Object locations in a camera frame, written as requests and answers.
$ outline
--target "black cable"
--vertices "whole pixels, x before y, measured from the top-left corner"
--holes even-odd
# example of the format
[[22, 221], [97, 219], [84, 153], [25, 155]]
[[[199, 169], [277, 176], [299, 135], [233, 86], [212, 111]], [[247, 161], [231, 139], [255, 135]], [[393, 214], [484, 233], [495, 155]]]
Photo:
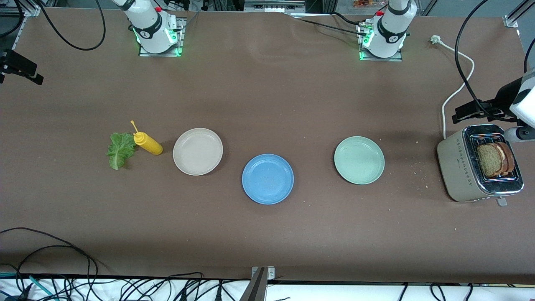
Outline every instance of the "black cable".
[[348, 32], [348, 33], [352, 33], [352, 34], [356, 34], [356, 35], [366, 35], [366, 34], [363, 33], [363, 32], [349, 31], [349, 30], [347, 30], [347, 29], [338, 28], [338, 27], [334, 27], [334, 26], [326, 25], [326, 24], [321, 24], [321, 23], [314, 22], [314, 21], [303, 20], [303, 19], [299, 19], [299, 20], [301, 20], [301, 21], [303, 21], [303, 22], [307, 22], [307, 23], [311, 23], [311, 24], [315, 24], [315, 25], [319, 25], [319, 26], [327, 27], [327, 28], [336, 29], [337, 31]]
[[198, 301], [202, 296], [204, 296], [206, 293], [208, 293], [209, 291], [213, 290], [214, 288], [220, 286], [220, 285], [223, 285], [223, 284], [227, 284], [227, 283], [230, 283], [230, 282], [234, 282], [234, 281], [240, 281], [241, 279], [235, 279], [235, 280], [228, 280], [226, 282], [223, 282], [221, 284], [217, 284], [217, 285], [214, 285], [213, 287], [209, 288], [208, 290], [206, 290], [205, 292], [203, 292], [202, 294], [198, 295], [193, 301]]
[[[84, 250], [78, 248], [77, 246], [75, 246], [74, 244], [64, 240], [64, 239], [61, 239], [57, 236], [54, 236], [52, 234], [49, 234], [49, 233], [46, 233], [44, 231], [39, 231], [39, 230], [35, 230], [35, 229], [31, 229], [31, 228], [27, 228], [27, 227], [15, 227], [15, 228], [10, 228], [10, 229], [6, 229], [6, 230], [2, 230], [0, 231], [0, 234], [4, 234], [4, 233], [7, 233], [7, 232], [10, 232], [10, 231], [14, 231], [14, 230], [26, 230], [26, 231], [30, 231], [30, 232], [34, 232], [34, 233], [38, 233], [38, 234], [42, 234], [42, 235], [45, 235], [45, 236], [48, 236], [50, 238], [53, 238], [55, 240], [58, 240], [62, 243], [65, 243], [67, 244], [68, 246], [65, 246], [65, 245], [54, 245], [54, 246], [46, 246], [46, 247], [42, 247], [42, 248], [39, 248], [37, 249], [36, 251], [30, 253], [30, 255], [26, 256], [20, 263], [19, 263], [19, 266], [18, 266], [18, 269], [20, 271], [22, 265], [24, 264], [24, 262], [30, 257], [32, 256], [33, 254], [39, 252], [39, 251], [42, 251], [42, 250], [45, 250], [45, 249], [48, 249], [50, 247], [69, 247], [71, 249], [74, 249], [75, 251], [77, 251], [79, 254], [81, 254], [82, 256], [86, 257], [87, 258], [87, 262], [88, 262], [88, 265], [87, 265], [87, 283], [89, 285], [89, 290], [87, 292], [87, 297], [85, 299], [85, 301], [89, 301], [89, 294], [93, 293], [95, 296], [97, 296], [97, 294], [94, 292], [93, 290], [93, 283], [96, 281], [96, 276], [98, 275], [98, 264], [96, 262], [96, 260], [91, 257], [90, 255], [88, 255]], [[93, 265], [95, 266], [95, 274], [93, 275], [93, 279], [91, 281], [91, 263], [93, 263]]]
[[56, 26], [54, 25], [54, 23], [52, 22], [52, 20], [50, 20], [50, 17], [48, 16], [48, 13], [47, 11], [44, 9], [44, 5], [41, 3], [41, 0], [37, 0], [35, 1], [35, 3], [37, 3], [37, 5], [41, 8], [41, 10], [43, 11], [43, 14], [44, 14], [44, 17], [47, 19], [48, 23], [50, 24], [50, 26], [52, 27], [52, 29], [54, 29], [54, 31], [56, 32], [56, 34], [65, 42], [67, 43], [67, 45], [71, 46], [72, 48], [74, 49], [78, 49], [78, 50], [82, 50], [82, 51], [91, 51], [91, 50], [95, 50], [97, 49], [100, 45], [102, 45], [102, 43], [104, 42], [104, 39], [106, 38], [106, 21], [104, 20], [104, 13], [102, 12], [102, 7], [100, 6], [100, 3], [98, 2], [98, 0], [95, 0], [95, 2], [97, 3], [97, 6], [98, 6], [98, 12], [100, 13], [101, 15], [101, 18], [102, 18], [102, 38], [100, 40], [100, 42], [93, 46], [93, 47], [89, 47], [89, 48], [82, 48], [82, 47], [78, 47], [74, 44], [72, 44], [71, 42], [67, 41], [67, 39], [65, 39], [61, 33], [59, 33], [58, 29], [56, 28]]
[[17, 28], [19, 28], [20, 25], [22, 25], [22, 22], [24, 21], [24, 13], [22, 12], [22, 6], [20, 6], [19, 0], [15, 0], [15, 5], [17, 6], [17, 10], [19, 11], [19, 20], [17, 21], [17, 24], [12, 29], [6, 31], [3, 34], [0, 34], [0, 39], [16, 31]]
[[197, 288], [205, 283], [207, 283], [209, 280], [206, 280], [205, 282], [201, 283], [201, 280], [202, 279], [198, 279], [198, 280], [193, 280], [191, 283], [189, 283], [190, 280], [188, 280], [186, 282], [186, 284], [184, 285], [184, 288], [182, 288], [182, 290], [180, 290], [180, 292], [175, 296], [175, 298], [173, 299], [173, 301], [177, 301], [178, 298], [180, 297], [180, 301], [183, 301], [183, 300], [187, 300], [187, 296], [189, 296], [190, 293], [192, 293], [195, 288], [190, 292], [188, 293], [188, 289], [193, 287], [196, 283], [198, 283], [197, 285]]
[[333, 12], [330, 12], [329, 14], [336, 15], [336, 16], [340, 17], [340, 19], [344, 20], [345, 22], [347, 22], [349, 24], [358, 25], [358, 22], [349, 20], [348, 18], [344, 17], [344, 15], [341, 14], [341, 13], [333, 11]]
[[219, 286], [217, 287], [217, 293], [216, 293], [216, 298], [214, 299], [214, 301], [223, 301], [221, 295], [222, 295], [222, 289], [223, 289], [223, 280], [219, 280]]
[[398, 299], [398, 301], [401, 301], [403, 300], [403, 296], [405, 295], [405, 291], [407, 290], [407, 288], [409, 287], [409, 283], [408, 282], [405, 282], [405, 287], [403, 287], [403, 290], [401, 291], [401, 294], [400, 294], [400, 297]]
[[528, 58], [530, 57], [530, 52], [531, 52], [531, 48], [533, 48], [533, 44], [535, 44], [535, 39], [531, 41], [531, 44], [528, 47], [528, 50], [526, 51], [526, 56], [524, 57], [524, 73], [528, 71]]
[[468, 295], [464, 298], [464, 301], [468, 301], [468, 299], [470, 299], [470, 296], [472, 296], [473, 285], [472, 283], [468, 283], [468, 286], [470, 286], [470, 290], [468, 291]]
[[[79, 287], [82, 287], [82, 286], [85, 286], [85, 285], [88, 285], [87, 283], [81, 283], [81, 284], [78, 284], [78, 285], [75, 285], [75, 282], [77, 279], [72, 279], [72, 280], [69, 280], [65, 275], [62, 275], [62, 274], [45, 274], [47, 276], [50, 276], [51, 277], [51, 280], [52, 280], [52, 285], [54, 285], [54, 279], [52, 279], [52, 276], [59, 276], [59, 277], [62, 277], [64, 280], [64, 288], [57, 292], [57, 294], [55, 294], [55, 296], [60, 296], [61, 294], [65, 294], [67, 296], [68, 299], [70, 299], [70, 292], [72, 290], [77, 290], [77, 288]], [[44, 279], [45, 277], [43, 277], [43, 275], [40, 275], [39, 279]], [[106, 282], [95, 282], [93, 283], [93, 285], [96, 285], [96, 284], [108, 284], [108, 283], [112, 283], [112, 282], [115, 282], [115, 281], [127, 281], [127, 280], [124, 280], [124, 279], [114, 279], [112, 281], [106, 281]]]
[[133, 294], [135, 291], [138, 291], [141, 293], [141, 290], [140, 290], [140, 287], [146, 283], [148, 283], [149, 281], [151, 281], [151, 279], [148, 279], [148, 280], [145, 280], [144, 282], [142, 282], [140, 285], [138, 285], [137, 287], [135, 286], [138, 282], [141, 282], [143, 280], [138, 280], [136, 282], [134, 282], [134, 284], [132, 284], [128, 289], [126, 289], [126, 291], [124, 292], [126, 294], [126, 292], [131, 288], [131, 287], [134, 287], [134, 289], [128, 293], [128, 295], [126, 295], [126, 297], [124, 297], [123, 299], [123, 295], [119, 296], [119, 301], [123, 301], [123, 300], [128, 300], [128, 298], [130, 297], [131, 294]]
[[221, 288], [223, 289], [225, 294], [227, 294], [227, 296], [229, 296], [229, 298], [232, 299], [232, 301], [236, 301], [236, 299], [234, 299], [234, 297], [232, 297], [232, 295], [225, 289], [225, 287], [222, 284], [221, 284]]
[[[440, 291], [440, 294], [442, 295], [442, 300], [440, 300], [435, 294], [434, 294], [434, 291], [433, 291], [433, 287], [436, 286], [439, 291]], [[436, 284], [436, 283], [431, 283], [431, 286], [429, 287], [429, 289], [431, 290], [431, 294], [433, 295], [433, 297], [437, 300], [437, 301], [446, 301], [446, 296], [444, 296], [444, 292], [442, 291], [442, 288], [440, 287], [440, 285]]]
[[[381, 10], [383, 10], [387, 5], [388, 5], [388, 4], [386, 4], [385, 6], [379, 8], [377, 11], [381, 11]], [[336, 15], [336, 16], [340, 17], [342, 20], [344, 20], [345, 22], [347, 22], [347, 23], [349, 23], [349, 24], [352, 24], [352, 25], [358, 25], [360, 22], [364, 22], [364, 21], [366, 21], [366, 19], [364, 19], [364, 20], [360, 20], [360, 21], [351, 21], [351, 20], [349, 20], [348, 18], [346, 18], [343, 14], [338, 13], [338, 12], [335, 12], [335, 11], [330, 12], [329, 14]]]
[[459, 63], [459, 42], [461, 40], [461, 35], [462, 35], [463, 31], [464, 31], [464, 28], [465, 28], [466, 24], [468, 23], [468, 21], [470, 20], [470, 18], [472, 17], [472, 15], [474, 13], [476, 13], [476, 11], [483, 4], [485, 4], [487, 1], [488, 0], [483, 0], [478, 5], [476, 5], [476, 7], [468, 14], [468, 16], [464, 20], [463, 24], [461, 25], [461, 29], [459, 29], [459, 33], [457, 34], [457, 40], [455, 41], [455, 51], [454, 51], [454, 53], [455, 53], [455, 65], [457, 66], [457, 70], [459, 71], [459, 74], [461, 75], [461, 78], [463, 79], [464, 84], [466, 85], [468, 92], [472, 96], [473, 100], [475, 101], [475, 103], [479, 107], [479, 109], [485, 114], [485, 116], [487, 116], [489, 118], [492, 118], [492, 119], [499, 120], [499, 121], [514, 122], [514, 121], [516, 121], [516, 118], [502, 118], [502, 117], [498, 117], [498, 116], [493, 116], [485, 108], [483, 108], [483, 105], [481, 104], [480, 100], [477, 98], [476, 94], [473, 92], [472, 87], [468, 83], [467, 77], [464, 75], [464, 72], [463, 72], [463, 70], [461, 68], [461, 63]]
[[23, 292], [24, 291], [24, 280], [22, 280], [22, 276], [20, 275], [20, 271], [19, 269], [12, 265], [12, 264], [0, 264], [0, 266], [8, 266], [8, 267], [11, 267], [15, 270], [15, 283], [17, 284], [17, 288], [19, 289], [20, 292]]

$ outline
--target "toaster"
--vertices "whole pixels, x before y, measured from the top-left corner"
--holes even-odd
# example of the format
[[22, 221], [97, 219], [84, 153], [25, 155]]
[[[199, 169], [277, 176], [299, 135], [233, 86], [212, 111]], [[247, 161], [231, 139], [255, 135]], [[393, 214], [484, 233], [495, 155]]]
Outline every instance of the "toaster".
[[455, 201], [496, 199], [503, 207], [507, 205], [506, 196], [524, 188], [516, 159], [515, 169], [506, 176], [488, 178], [483, 174], [477, 147], [493, 142], [504, 142], [511, 148], [503, 136], [503, 129], [494, 124], [467, 126], [438, 143], [440, 171], [446, 190]]

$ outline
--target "bread slice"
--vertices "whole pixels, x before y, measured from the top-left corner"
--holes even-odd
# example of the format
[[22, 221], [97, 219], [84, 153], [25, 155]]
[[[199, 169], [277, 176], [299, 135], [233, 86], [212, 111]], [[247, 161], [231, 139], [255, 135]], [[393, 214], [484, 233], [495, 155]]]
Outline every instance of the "bread slice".
[[497, 142], [496, 144], [502, 149], [506, 157], [507, 168], [502, 173], [503, 176], [506, 176], [515, 169], [515, 158], [513, 157], [513, 152], [511, 151], [511, 149], [509, 148], [507, 144], [503, 142]]
[[481, 169], [486, 177], [493, 178], [506, 172], [508, 168], [506, 155], [497, 144], [480, 145], [477, 147], [477, 153]]

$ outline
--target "plate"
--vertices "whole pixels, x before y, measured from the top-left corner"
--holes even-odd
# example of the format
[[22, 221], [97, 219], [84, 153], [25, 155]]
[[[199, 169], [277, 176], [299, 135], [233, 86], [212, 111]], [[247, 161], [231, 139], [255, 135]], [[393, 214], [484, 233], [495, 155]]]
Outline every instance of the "plate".
[[173, 160], [183, 173], [205, 175], [221, 162], [223, 143], [211, 130], [198, 128], [182, 134], [173, 148]]
[[281, 156], [263, 154], [247, 163], [241, 176], [247, 196], [262, 205], [284, 200], [294, 186], [292, 167]]
[[366, 137], [344, 139], [334, 152], [334, 165], [338, 173], [353, 184], [370, 184], [385, 169], [385, 156], [381, 148]]

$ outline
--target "white power cable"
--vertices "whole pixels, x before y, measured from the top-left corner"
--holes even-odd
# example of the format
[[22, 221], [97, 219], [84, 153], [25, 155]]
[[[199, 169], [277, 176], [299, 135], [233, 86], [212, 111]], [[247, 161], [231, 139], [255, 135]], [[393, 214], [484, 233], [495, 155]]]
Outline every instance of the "white power cable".
[[[432, 44], [440, 44], [444, 47], [446, 47], [447, 49], [455, 52], [455, 49], [451, 48], [450, 46], [444, 44], [444, 42], [442, 42], [440, 40], [440, 36], [438, 35], [434, 35], [431, 37], [430, 39], [431, 43]], [[469, 58], [467, 55], [459, 52], [460, 55], [462, 55], [463, 57], [467, 58], [471, 63], [472, 63], [472, 70], [470, 70], [470, 73], [468, 74], [467, 76], [467, 81], [470, 79], [470, 77], [472, 77], [472, 73], [473, 73], [473, 70], [474, 68], [476, 67], [476, 63], [474, 63], [473, 59]], [[444, 139], [446, 139], [446, 114], [444, 113], [444, 108], [446, 107], [447, 103], [449, 102], [450, 99], [453, 98], [453, 96], [455, 96], [457, 93], [459, 93], [463, 88], [464, 88], [465, 84], [463, 83], [461, 85], [461, 87], [459, 89], [457, 89], [457, 91], [453, 92], [452, 95], [450, 95], [446, 100], [445, 102], [442, 104], [442, 136], [444, 137]]]

